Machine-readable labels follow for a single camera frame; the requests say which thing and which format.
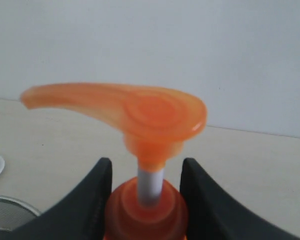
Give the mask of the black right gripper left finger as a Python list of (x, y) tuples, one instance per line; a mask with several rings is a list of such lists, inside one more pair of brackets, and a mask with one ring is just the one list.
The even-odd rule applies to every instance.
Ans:
[(8, 233), (6, 240), (102, 240), (105, 207), (112, 191), (113, 169), (101, 158), (59, 203)]

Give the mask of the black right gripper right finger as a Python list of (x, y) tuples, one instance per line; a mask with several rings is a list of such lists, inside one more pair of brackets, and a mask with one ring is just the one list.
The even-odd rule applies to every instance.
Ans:
[(189, 240), (297, 240), (229, 195), (194, 158), (182, 163), (180, 193), (188, 209)]

